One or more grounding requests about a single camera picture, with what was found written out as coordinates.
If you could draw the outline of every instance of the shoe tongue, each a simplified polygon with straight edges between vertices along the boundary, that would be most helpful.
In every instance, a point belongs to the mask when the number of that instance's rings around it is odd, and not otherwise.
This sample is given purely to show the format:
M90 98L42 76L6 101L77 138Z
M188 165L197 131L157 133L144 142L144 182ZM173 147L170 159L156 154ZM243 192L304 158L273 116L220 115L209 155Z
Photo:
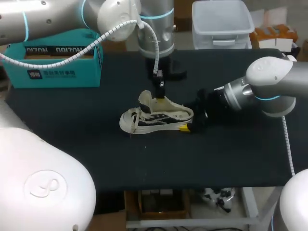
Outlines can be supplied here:
M153 109L152 109L152 94L148 90L144 90L141 92L139 96L139 106L140 109L147 114L151 114Z

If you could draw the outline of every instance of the sneaker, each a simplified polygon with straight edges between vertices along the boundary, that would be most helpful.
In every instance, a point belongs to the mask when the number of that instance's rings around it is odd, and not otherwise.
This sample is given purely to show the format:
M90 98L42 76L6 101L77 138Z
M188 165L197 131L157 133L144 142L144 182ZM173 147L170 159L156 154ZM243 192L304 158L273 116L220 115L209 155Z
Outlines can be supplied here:
M153 99L151 92L144 90L138 100L138 108L131 108L121 116L120 127L127 133L179 130L192 121L192 109L176 104L166 96L164 99Z

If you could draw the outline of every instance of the white cable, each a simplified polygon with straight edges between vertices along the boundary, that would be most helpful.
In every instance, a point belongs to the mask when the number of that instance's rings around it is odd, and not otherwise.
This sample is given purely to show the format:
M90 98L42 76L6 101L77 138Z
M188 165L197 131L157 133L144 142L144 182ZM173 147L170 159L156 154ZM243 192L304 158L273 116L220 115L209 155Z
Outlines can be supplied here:
M285 144L287 146L287 152L288 152L288 157L289 157L291 174L292 174L292 177L293 177L293 176L295 176L295 172L294 172L293 161L292 161L291 146L290 146L290 142L289 142L287 122L285 121L284 116L282 117L282 125L283 125L283 130L284 130Z
M89 46L87 46L85 49L81 50L80 52L78 52L77 54L73 55L72 57L69 57L67 59L64 59L63 61L57 62L57 63L53 63L53 64L45 64L45 65L35 65L35 64L27 64L27 63L23 63L14 59L11 59L7 56L5 56L4 54L0 53L0 58L8 63L11 63L13 65L17 65L17 66L21 66L21 67L25 67L25 68L31 68L31 69L51 69L51 68L55 68L55 67L60 67L63 65L66 65L78 58L80 58L82 55L84 55L85 53L87 53L88 51L90 51L91 49L93 49L95 46L97 46L99 43L101 43L103 40L105 40L108 36L110 36L111 34L115 33L117 30L119 30L120 28L129 25L129 24L137 24L137 20L129 20L126 22L123 22L119 25L117 25L116 27L112 28L111 30L107 31L105 34L103 34L102 36L100 36L98 39L96 39L93 43L91 43ZM158 40L157 40L157 36L155 34L155 32L153 31L153 29L151 28L151 26L149 24L147 24L146 22L142 21L143 25L148 28L151 32L151 35L154 39L154 45L155 45L155 63L154 63L154 68L153 68L153 72L157 73L158 71L158 61L159 61L159 46L158 46Z

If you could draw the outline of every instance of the teal cardboard box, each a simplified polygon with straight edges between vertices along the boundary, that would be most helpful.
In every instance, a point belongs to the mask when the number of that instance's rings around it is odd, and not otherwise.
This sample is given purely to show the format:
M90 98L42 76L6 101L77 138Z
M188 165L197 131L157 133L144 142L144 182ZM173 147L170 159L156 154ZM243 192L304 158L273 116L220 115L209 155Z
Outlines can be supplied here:
M63 34L64 33L57 36L37 39L31 42L12 44L6 49L4 54L24 63L52 64L67 58L61 57L63 53L69 53L69 56L71 56L72 52L76 53L78 51L76 47L80 47L80 49L84 48L98 37L97 34L95 34L95 37L89 38L81 36L80 33L76 33L74 39L72 39L70 35L71 32L66 32L66 36L63 36ZM67 35L69 35L71 43L68 43ZM30 55L35 56L35 59L29 59L29 52ZM95 47L83 58L79 58L67 65L53 69L27 69L3 62L7 76L15 88L99 87L102 64L103 49L101 45Z

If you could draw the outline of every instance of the white plastic bin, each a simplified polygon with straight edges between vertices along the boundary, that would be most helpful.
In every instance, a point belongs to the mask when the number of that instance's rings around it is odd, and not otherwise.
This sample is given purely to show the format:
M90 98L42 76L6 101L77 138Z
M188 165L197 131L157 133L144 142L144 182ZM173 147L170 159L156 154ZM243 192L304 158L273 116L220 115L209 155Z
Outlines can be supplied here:
M196 49L246 47L255 26L244 2L195 1L192 6L192 38Z

